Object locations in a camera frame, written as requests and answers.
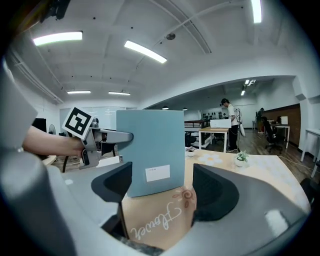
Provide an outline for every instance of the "white pot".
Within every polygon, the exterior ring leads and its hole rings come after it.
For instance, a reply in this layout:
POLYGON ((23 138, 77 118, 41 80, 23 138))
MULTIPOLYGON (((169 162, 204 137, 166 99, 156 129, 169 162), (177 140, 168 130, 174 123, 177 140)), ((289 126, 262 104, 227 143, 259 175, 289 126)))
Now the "white pot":
POLYGON ((239 160, 238 158, 235 158, 235 159, 234 159, 234 163, 235 163, 235 165, 238 166, 238 167, 244 166, 245 162, 246 162, 245 160, 239 160))
POLYGON ((188 157, 193 157, 194 155, 195 155, 195 152, 189 152, 189 151, 187 151, 186 152, 186 155, 188 156, 188 157))

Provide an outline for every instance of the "tube light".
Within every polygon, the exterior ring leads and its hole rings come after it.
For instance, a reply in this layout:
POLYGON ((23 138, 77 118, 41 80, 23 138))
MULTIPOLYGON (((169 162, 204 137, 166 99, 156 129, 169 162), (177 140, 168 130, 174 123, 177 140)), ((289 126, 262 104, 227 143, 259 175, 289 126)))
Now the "tube light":
POLYGON ((128 92, 117 92, 117 91, 109 91, 109 94, 130 95, 130 93, 128 92))
POLYGON ((71 90, 67 92, 68 94, 90 94, 90 90, 71 90))
POLYGON ((251 0, 252 11, 253 11, 253 23, 261 23, 262 12, 260 0, 251 0))
POLYGON ((70 41, 70 40, 82 40, 83 32, 66 32, 57 33, 41 36, 33 39, 36 46, 41 46, 48 43, 60 42, 60 41, 70 41))
POLYGON ((131 42, 131 41, 126 41, 125 44, 124 44, 124 47, 126 48, 129 48, 129 49, 132 49, 134 51, 137 51, 141 54, 144 54, 144 55, 147 55, 149 56, 150 58, 160 62, 160 63, 165 63, 167 61, 167 59, 165 59, 164 57, 160 56, 159 54, 155 53, 154 51, 152 50, 149 50, 139 44, 136 44, 135 42, 131 42))

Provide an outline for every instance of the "label on blue box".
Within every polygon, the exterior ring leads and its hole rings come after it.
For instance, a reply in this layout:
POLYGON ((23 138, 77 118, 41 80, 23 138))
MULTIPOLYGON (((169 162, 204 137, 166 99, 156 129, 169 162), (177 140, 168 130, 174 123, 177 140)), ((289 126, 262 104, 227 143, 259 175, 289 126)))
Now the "label on blue box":
POLYGON ((153 182, 170 178, 170 165, 163 165, 145 169, 146 182, 153 182))

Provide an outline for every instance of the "person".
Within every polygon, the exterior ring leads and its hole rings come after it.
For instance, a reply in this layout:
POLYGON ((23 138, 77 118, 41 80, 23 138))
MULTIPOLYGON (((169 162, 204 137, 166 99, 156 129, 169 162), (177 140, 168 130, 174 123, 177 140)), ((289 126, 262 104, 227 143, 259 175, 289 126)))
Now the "person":
POLYGON ((256 121, 258 123, 258 134, 263 134, 264 132, 262 131, 263 127, 263 122, 262 122, 262 114, 263 114, 264 108, 262 107, 260 111, 256 114, 256 121))
POLYGON ((229 130, 229 149, 226 152, 233 152, 233 151, 237 151, 238 147, 237 147, 237 138, 238 138, 238 120, 236 118, 236 109, 235 107, 230 104, 229 100, 226 98, 223 98, 221 100, 221 104, 228 108, 228 115, 229 115, 229 119, 231 119, 231 129, 229 130))
POLYGON ((70 157, 81 157, 84 149, 78 137, 53 135, 33 126, 28 129, 22 147, 34 154, 70 157))

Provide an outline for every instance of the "blue folder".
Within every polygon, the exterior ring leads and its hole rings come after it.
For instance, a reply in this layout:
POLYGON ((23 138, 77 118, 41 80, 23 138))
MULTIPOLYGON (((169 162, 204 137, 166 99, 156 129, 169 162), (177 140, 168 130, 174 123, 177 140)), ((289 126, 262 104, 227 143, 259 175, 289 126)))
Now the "blue folder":
POLYGON ((119 143, 124 162, 132 162, 129 197, 146 196, 184 185, 185 123, 183 111, 118 110, 116 130, 133 134, 119 143))

